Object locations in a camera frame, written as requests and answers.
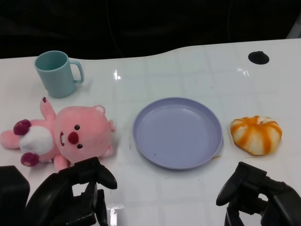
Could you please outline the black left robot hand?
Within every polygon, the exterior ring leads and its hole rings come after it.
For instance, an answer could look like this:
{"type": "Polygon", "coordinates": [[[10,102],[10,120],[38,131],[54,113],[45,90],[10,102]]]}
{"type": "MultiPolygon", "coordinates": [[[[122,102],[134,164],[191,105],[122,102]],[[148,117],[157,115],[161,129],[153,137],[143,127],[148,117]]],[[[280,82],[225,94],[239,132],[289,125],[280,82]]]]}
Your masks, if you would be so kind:
{"type": "Polygon", "coordinates": [[[104,191],[117,181],[97,157],[51,174],[33,193],[25,208],[27,226],[106,226],[104,191]]]}

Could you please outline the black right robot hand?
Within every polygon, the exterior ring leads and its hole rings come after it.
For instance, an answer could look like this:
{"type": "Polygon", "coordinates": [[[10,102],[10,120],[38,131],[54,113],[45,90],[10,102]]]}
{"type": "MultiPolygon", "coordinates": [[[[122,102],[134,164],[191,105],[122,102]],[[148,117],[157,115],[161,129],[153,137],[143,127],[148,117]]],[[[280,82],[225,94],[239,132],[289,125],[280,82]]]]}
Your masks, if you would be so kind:
{"type": "Polygon", "coordinates": [[[285,182],[275,181],[259,168],[239,162],[221,189],[216,205],[227,204],[226,226],[242,226],[240,212],[259,214],[262,226],[299,226],[301,197],[285,182]]]}

